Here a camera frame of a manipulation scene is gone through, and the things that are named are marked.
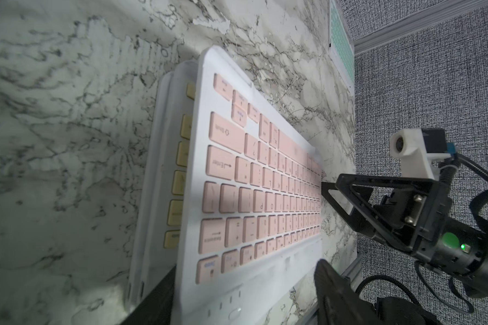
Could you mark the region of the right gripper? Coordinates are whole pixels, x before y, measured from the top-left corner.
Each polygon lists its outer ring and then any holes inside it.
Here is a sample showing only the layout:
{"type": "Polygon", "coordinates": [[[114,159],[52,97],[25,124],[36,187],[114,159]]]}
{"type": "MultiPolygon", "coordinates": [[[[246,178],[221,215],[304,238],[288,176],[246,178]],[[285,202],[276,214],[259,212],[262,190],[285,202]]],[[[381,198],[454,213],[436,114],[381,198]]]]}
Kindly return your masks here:
{"type": "Polygon", "coordinates": [[[482,265],[486,235],[450,217],[447,186],[422,178],[341,174],[321,195],[356,233],[451,276],[482,265]]]}

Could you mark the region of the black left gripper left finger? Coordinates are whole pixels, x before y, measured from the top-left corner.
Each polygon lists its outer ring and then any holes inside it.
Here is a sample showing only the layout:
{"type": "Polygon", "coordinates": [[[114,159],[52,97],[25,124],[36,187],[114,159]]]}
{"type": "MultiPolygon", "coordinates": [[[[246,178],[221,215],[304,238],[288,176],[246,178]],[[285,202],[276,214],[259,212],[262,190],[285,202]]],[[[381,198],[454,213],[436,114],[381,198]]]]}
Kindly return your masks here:
{"type": "Polygon", "coordinates": [[[176,266],[121,325],[169,325],[174,302],[176,266]]]}

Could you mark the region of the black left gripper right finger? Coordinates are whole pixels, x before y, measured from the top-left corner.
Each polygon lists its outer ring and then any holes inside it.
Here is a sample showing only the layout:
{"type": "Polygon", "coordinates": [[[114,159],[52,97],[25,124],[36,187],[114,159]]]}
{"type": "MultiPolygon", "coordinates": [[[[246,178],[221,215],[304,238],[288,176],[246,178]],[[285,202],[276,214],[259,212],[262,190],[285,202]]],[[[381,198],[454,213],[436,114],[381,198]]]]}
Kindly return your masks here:
{"type": "Polygon", "coordinates": [[[350,284],[325,259],[314,271],[317,324],[382,324],[372,306],[359,298],[350,284]]]}

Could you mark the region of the yellow key keyboard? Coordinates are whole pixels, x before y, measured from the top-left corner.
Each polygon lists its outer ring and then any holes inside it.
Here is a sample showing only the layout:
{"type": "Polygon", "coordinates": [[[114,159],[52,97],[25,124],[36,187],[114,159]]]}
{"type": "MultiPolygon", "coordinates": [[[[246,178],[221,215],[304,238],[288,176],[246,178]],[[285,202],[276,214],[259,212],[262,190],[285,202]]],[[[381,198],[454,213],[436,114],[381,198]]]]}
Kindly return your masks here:
{"type": "Polygon", "coordinates": [[[159,81],[125,305],[132,313],[178,259],[198,63],[159,81]]]}

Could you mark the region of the pink key keyboard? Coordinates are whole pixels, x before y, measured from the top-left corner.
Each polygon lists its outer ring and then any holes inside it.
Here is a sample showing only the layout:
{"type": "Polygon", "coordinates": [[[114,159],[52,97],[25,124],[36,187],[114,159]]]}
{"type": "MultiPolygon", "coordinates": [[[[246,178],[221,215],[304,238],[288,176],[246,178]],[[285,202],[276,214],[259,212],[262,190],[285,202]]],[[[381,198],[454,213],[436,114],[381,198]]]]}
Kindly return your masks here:
{"type": "Polygon", "coordinates": [[[256,324],[322,256],[322,159],[218,46],[199,58],[173,324],[256,324]]]}

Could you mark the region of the green key keyboard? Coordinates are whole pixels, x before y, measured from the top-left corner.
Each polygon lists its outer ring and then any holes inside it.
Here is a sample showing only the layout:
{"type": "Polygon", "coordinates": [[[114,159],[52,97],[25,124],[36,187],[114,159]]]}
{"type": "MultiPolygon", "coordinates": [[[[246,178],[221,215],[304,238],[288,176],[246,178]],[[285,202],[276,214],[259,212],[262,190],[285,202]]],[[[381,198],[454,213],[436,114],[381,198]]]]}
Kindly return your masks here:
{"type": "Polygon", "coordinates": [[[329,54],[351,96],[355,96],[355,46],[337,1],[329,2],[329,54]]]}

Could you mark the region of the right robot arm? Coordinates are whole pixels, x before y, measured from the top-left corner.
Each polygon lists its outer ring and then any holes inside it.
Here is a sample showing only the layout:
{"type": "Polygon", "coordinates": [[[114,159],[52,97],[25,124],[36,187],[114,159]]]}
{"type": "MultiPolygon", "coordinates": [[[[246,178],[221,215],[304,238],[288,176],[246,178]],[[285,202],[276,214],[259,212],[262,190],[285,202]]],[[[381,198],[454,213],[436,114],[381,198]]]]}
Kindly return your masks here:
{"type": "Polygon", "coordinates": [[[488,190],[469,204],[476,228],[449,216],[450,185],[441,181],[341,174],[321,195],[356,233],[461,281],[471,298],[488,297],[488,190]]]}

